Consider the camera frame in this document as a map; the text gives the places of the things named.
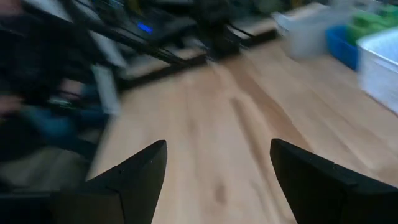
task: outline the dark clothing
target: dark clothing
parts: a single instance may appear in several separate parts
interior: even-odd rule
[[[36,128],[21,116],[0,121],[0,137],[0,162],[28,156],[45,145]]]
[[[81,96],[87,100],[99,100],[95,86],[85,86]],[[100,105],[87,105],[85,109],[76,109],[69,116],[57,116],[50,109],[30,106],[22,111],[43,136],[49,145],[77,152],[87,161],[92,161],[97,144],[78,137],[80,128],[91,127],[104,129],[108,115],[103,113]]]
[[[0,91],[34,104],[54,94],[64,78],[92,82],[71,33],[70,27],[26,13],[0,17]]]

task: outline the white storage bin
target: white storage bin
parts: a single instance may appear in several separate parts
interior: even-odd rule
[[[272,17],[278,33],[284,39],[284,48],[289,57],[294,59],[311,58],[327,53],[325,31],[338,24],[347,23],[358,11],[358,1],[335,1],[316,13],[295,19],[280,13]],[[377,1],[362,0],[360,10],[375,11],[380,5]]]
[[[398,28],[365,37],[358,46],[360,87],[398,113]]]

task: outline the light wood surface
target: light wood surface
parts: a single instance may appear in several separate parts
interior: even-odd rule
[[[272,138],[398,186],[398,117],[356,82],[330,56],[296,62],[275,41],[137,88],[91,176],[166,139],[154,224],[295,223],[269,158]]]

